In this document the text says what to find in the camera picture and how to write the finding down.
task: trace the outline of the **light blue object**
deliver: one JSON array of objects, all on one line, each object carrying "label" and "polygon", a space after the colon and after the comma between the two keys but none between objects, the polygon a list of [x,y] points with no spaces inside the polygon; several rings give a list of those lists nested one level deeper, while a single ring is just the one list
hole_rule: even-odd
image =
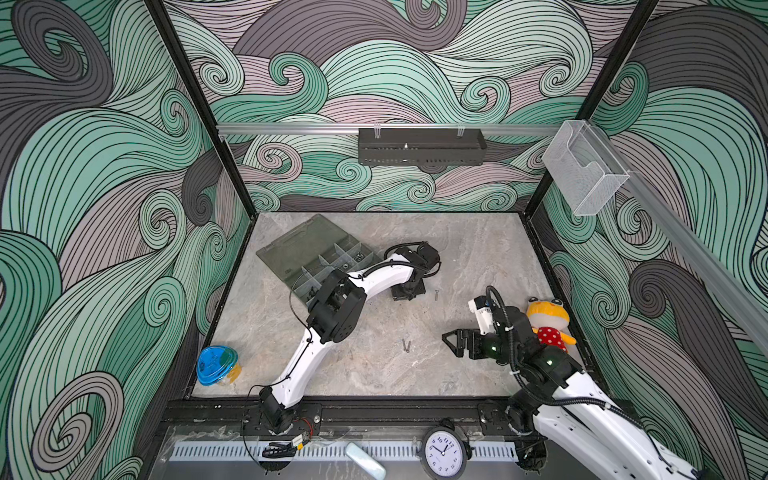
[{"label": "light blue object", "polygon": [[384,480],[384,477],[386,477],[386,470],[382,467],[382,464],[378,463],[371,455],[365,453],[354,443],[350,442],[346,444],[344,453],[376,480]]},{"label": "light blue object", "polygon": [[197,379],[208,386],[221,380],[237,364],[237,352],[228,346],[209,346],[197,359]]}]

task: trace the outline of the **red wire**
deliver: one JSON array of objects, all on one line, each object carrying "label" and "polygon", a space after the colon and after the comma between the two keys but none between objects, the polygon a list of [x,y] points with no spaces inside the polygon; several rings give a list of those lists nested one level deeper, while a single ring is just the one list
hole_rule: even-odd
[{"label": "red wire", "polygon": [[300,418],[299,420],[303,420],[306,422],[306,425],[310,428],[310,438],[312,438],[312,435],[315,433],[315,429],[312,427],[312,424],[309,420],[305,419],[304,417]]}]

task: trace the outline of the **red polka dot dress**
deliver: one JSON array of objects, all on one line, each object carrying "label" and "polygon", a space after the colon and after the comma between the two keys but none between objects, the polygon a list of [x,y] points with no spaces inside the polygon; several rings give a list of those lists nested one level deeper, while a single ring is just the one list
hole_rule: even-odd
[{"label": "red polka dot dress", "polygon": [[565,342],[563,342],[563,338],[560,336],[559,330],[553,329],[550,326],[543,326],[542,328],[538,329],[537,336],[540,343],[544,343],[545,345],[554,345],[560,347],[563,352],[568,352],[568,350],[565,348]]}]

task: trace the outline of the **blue lid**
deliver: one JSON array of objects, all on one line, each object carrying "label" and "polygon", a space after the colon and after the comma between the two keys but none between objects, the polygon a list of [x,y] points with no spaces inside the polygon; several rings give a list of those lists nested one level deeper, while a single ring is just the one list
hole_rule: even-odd
[{"label": "blue lid", "polygon": [[237,363],[237,352],[228,346],[209,346],[197,359],[197,379],[205,386],[213,385]]}]

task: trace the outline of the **clear plastic box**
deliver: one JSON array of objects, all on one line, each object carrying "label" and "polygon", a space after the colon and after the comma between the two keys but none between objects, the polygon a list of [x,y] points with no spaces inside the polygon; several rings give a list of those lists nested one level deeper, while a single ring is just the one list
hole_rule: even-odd
[{"label": "clear plastic box", "polygon": [[597,215],[629,174],[605,133],[584,120],[566,120],[543,156],[565,201],[579,217]]}]

